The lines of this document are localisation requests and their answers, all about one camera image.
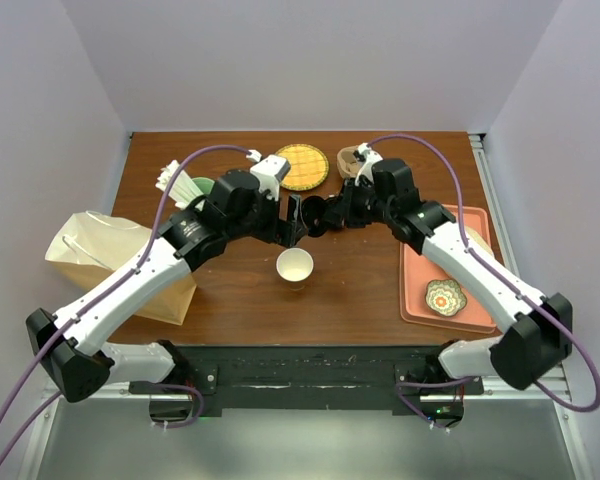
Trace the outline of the black coffee cup lid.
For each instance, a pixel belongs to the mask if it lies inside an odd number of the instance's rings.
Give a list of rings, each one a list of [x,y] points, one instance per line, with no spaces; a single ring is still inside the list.
[[[302,221],[307,228],[307,224],[317,221],[323,221],[325,215],[325,199],[319,196],[309,196],[302,201],[301,206]]]

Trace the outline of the brown paper coffee cup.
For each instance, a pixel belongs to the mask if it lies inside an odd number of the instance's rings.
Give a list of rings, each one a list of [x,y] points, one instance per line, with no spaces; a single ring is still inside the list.
[[[313,271],[313,257],[304,249],[290,248],[277,257],[276,272],[292,291],[302,290]]]

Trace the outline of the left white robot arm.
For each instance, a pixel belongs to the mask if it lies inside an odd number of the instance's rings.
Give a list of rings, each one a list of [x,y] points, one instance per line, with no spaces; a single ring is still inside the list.
[[[300,196],[289,196],[286,217],[279,212],[271,187],[249,172],[231,170],[214,182],[209,195],[171,215],[138,253],[91,291],[54,313],[34,311],[26,320],[32,348],[64,398],[76,403],[115,382],[180,390],[189,366],[172,343],[114,344],[111,334],[234,240],[252,237],[294,246],[306,233]]]

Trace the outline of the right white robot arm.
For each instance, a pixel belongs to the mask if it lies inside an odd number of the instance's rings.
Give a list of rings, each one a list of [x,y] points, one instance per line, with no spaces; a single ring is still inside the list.
[[[403,160],[375,163],[370,177],[345,180],[335,196],[306,198],[301,215],[311,237],[330,229],[386,225],[399,242],[449,274],[488,312],[500,336],[443,345],[425,369],[432,390],[446,393],[461,378],[492,375],[524,390],[571,354],[571,303],[561,294],[546,296],[525,284],[462,235],[459,215],[422,200]]]

